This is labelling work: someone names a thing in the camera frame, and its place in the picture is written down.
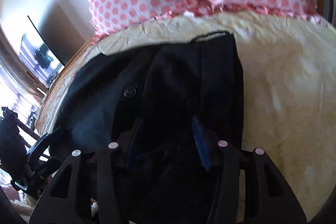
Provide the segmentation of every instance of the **bed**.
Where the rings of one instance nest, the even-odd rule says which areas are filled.
[[[315,0],[319,13],[325,1]],[[234,34],[244,71],[243,149],[262,147],[298,198],[307,219],[321,223],[322,209],[336,185],[336,29],[303,19],[251,11],[218,12],[144,22],[87,42],[65,66],[35,122],[51,133],[56,114],[76,72],[100,53],[111,55],[142,45],[190,41],[204,33]]]

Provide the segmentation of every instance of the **metal rivet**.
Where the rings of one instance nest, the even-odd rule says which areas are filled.
[[[71,155],[73,155],[74,157],[77,157],[77,156],[79,156],[81,154],[81,151],[80,150],[74,150],[74,151],[72,151],[72,153],[71,153]]]
[[[256,154],[258,154],[258,155],[263,155],[263,154],[265,154],[265,151],[264,151],[263,149],[261,149],[261,148],[257,148],[257,149],[255,150],[255,152],[256,152]]]
[[[133,86],[127,86],[124,89],[124,95],[127,98],[132,98],[136,93],[137,91],[135,90],[135,87]]]
[[[110,144],[109,144],[109,148],[110,148],[110,149],[115,149],[115,148],[117,148],[117,147],[118,147],[118,143],[113,142],[113,143],[110,143]]]
[[[228,143],[227,143],[227,141],[219,141],[219,142],[218,142],[218,145],[219,145],[220,147],[227,147]]]

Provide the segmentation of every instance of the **silver pin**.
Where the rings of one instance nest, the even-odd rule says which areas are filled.
[[[81,154],[81,151],[80,150],[74,150],[74,151],[72,151],[72,153],[71,153],[71,155],[73,155],[74,157],[77,157],[77,156],[79,156]]]
[[[227,143],[227,141],[219,141],[218,142],[218,145],[220,146],[220,147],[227,147],[228,146],[228,143]]]
[[[263,155],[263,154],[265,154],[265,151],[264,151],[263,149],[261,149],[261,148],[257,148],[257,149],[255,150],[255,152],[256,152],[256,154],[258,154],[258,155]]]
[[[118,147],[118,143],[116,143],[116,142],[113,142],[113,143],[110,143],[109,144],[109,148],[110,149],[115,149],[115,148],[117,148]]]

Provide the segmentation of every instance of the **black garment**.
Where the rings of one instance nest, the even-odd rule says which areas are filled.
[[[201,165],[191,132],[194,115],[241,148],[243,71],[227,32],[89,61],[74,78],[56,120],[55,128],[67,130],[67,136],[50,153],[64,161],[75,149],[96,151],[140,118],[133,160],[119,175],[129,220],[204,224],[219,170],[207,172]]]

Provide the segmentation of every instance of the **wall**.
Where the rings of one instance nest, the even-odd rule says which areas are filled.
[[[28,24],[27,15],[64,62],[95,33],[87,0],[0,0],[0,27],[16,52]]]

